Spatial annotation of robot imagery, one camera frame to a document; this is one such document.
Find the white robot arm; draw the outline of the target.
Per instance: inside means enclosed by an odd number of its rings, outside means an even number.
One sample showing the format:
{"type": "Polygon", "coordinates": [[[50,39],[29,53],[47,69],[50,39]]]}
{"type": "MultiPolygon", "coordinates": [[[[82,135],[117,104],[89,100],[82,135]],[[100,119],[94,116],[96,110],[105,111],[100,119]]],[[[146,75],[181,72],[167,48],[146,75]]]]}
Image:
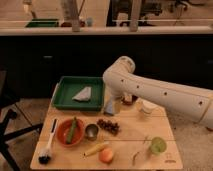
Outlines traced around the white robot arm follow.
{"type": "Polygon", "coordinates": [[[137,76],[134,70],[134,61],[121,56],[104,71],[103,81],[114,97],[129,93],[213,129],[213,90],[137,76]]]}

